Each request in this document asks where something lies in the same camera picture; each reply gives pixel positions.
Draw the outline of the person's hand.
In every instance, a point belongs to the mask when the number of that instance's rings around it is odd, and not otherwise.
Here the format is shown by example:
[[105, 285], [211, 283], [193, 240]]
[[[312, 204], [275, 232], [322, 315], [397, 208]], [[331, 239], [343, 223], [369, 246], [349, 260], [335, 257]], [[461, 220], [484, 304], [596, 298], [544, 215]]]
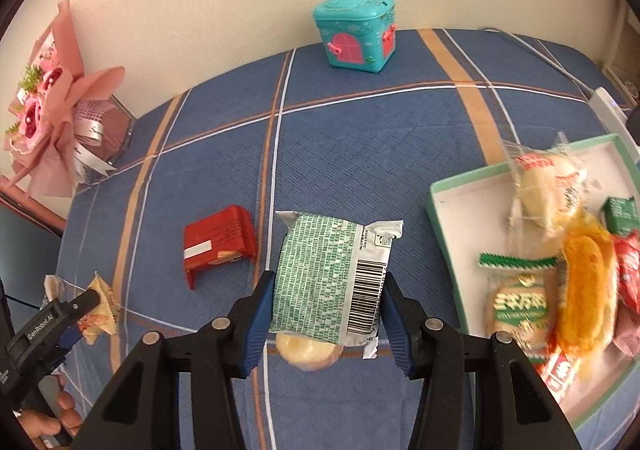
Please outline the person's hand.
[[42, 436], [57, 435], [65, 428], [72, 436], [76, 436], [82, 424], [82, 417], [76, 410], [76, 402], [71, 394], [64, 390], [65, 376], [56, 374], [58, 380], [58, 406], [61, 413], [57, 418], [47, 416], [35, 410], [23, 410], [17, 417], [18, 422], [29, 436], [32, 444], [40, 450], [46, 450], [47, 446], [41, 439]]

